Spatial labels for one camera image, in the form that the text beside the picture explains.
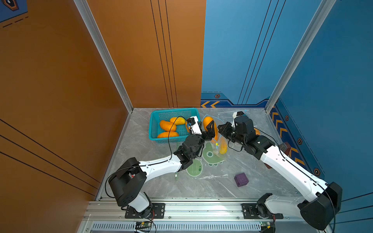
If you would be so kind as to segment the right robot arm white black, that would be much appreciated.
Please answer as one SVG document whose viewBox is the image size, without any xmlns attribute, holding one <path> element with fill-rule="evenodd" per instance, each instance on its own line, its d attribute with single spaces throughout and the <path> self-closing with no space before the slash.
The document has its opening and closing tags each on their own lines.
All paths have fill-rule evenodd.
<svg viewBox="0 0 373 233">
<path fill-rule="evenodd" d="M 237 142 L 249 154 L 262 161 L 290 182 L 301 194 L 299 198 L 263 195 L 256 204 L 261 218 L 275 214 L 301 217 L 313 228 L 323 231 L 341 209 L 342 188 L 312 175 L 286 156 L 275 142 L 265 135 L 257 135 L 253 121 L 238 112 L 233 122 L 217 127 L 229 142 Z"/>
</svg>

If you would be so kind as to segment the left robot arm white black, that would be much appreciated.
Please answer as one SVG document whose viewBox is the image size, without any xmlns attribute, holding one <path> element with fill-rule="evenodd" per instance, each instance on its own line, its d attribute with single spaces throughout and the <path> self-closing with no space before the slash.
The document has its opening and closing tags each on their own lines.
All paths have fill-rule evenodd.
<svg viewBox="0 0 373 233">
<path fill-rule="evenodd" d="M 130 206 L 140 217 L 149 217 L 153 204 L 146 193 L 141 193 L 142 187 L 151 179 L 186 170 L 193 164 L 193 160 L 202 154 L 205 142 L 215 137 L 214 121 L 207 125 L 204 132 L 200 126 L 199 122 L 195 122 L 191 126 L 191 134 L 170 156 L 152 161 L 138 161 L 132 157 L 110 175 L 108 183 L 118 206 Z"/>
</svg>

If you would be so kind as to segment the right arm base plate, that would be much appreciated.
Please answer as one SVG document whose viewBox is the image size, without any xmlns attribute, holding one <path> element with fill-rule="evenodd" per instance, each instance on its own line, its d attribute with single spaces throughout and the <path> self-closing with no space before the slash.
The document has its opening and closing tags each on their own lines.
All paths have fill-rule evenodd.
<svg viewBox="0 0 373 233">
<path fill-rule="evenodd" d="M 283 219 L 282 214 L 273 214 L 264 204 L 243 203 L 241 204 L 244 219 Z"/>
</svg>

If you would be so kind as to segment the clear zip-top bag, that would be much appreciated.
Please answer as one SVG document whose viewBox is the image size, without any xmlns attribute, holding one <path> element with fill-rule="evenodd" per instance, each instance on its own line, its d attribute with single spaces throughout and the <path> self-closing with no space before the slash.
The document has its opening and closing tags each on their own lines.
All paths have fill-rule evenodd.
<svg viewBox="0 0 373 233">
<path fill-rule="evenodd" d="M 235 112 L 242 111 L 247 115 L 254 123 L 254 127 L 264 132 L 273 138 L 277 139 L 277 133 L 273 123 L 271 122 L 269 115 L 265 112 L 263 108 L 228 108 L 227 112 L 222 112 L 218 114 L 218 117 L 223 121 L 233 121 L 233 114 Z"/>
<path fill-rule="evenodd" d="M 213 116 L 211 116 L 211 117 L 214 119 L 217 126 L 223 125 L 223 121 L 221 119 L 219 119 L 217 117 L 213 117 Z M 222 135 L 218 132 L 218 129 L 217 129 L 217 134 L 215 134 L 215 137 L 211 140 L 213 153 L 215 153 L 219 158 L 225 159 L 226 154 L 222 155 L 222 154 L 219 153 L 219 139 L 220 139 L 220 137 L 222 137 Z"/>
</svg>

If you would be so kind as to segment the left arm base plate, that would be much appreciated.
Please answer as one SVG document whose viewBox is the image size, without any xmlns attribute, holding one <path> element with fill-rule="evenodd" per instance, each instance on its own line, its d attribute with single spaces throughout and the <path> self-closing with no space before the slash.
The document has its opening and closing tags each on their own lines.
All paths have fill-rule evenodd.
<svg viewBox="0 0 373 233">
<path fill-rule="evenodd" d="M 149 218 L 149 219 L 163 219 L 165 214 L 165 203 L 153 203 L 150 207 L 146 208 L 142 212 L 137 212 L 135 208 L 131 206 L 127 206 L 125 211 L 125 218 L 126 219 L 141 219 L 141 218 Z"/>
</svg>

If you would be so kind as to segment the large orange mango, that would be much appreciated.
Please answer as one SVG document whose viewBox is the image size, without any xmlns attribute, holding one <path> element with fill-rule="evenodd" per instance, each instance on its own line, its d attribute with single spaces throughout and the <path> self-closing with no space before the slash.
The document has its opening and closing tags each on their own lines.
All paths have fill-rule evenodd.
<svg viewBox="0 0 373 233">
<path fill-rule="evenodd" d="M 260 135 L 260 131 L 257 128 L 254 128 L 254 130 L 255 130 L 255 134 L 259 136 Z"/>
</svg>

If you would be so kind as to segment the yellow mango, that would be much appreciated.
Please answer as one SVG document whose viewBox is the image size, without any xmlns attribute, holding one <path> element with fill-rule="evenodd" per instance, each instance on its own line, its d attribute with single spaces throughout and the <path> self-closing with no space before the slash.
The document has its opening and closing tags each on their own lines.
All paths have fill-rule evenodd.
<svg viewBox="0 0 373 233">
<path fill-rule="evenodd" d="M 224 138 L 223 136 L 220 137 L 219 139 L 219 153 L 224 155 L 227 153 L 227 150 L 228 150 L 228 143 L 227 143 L 227 140 L 226 138 Z"/>
</svg>

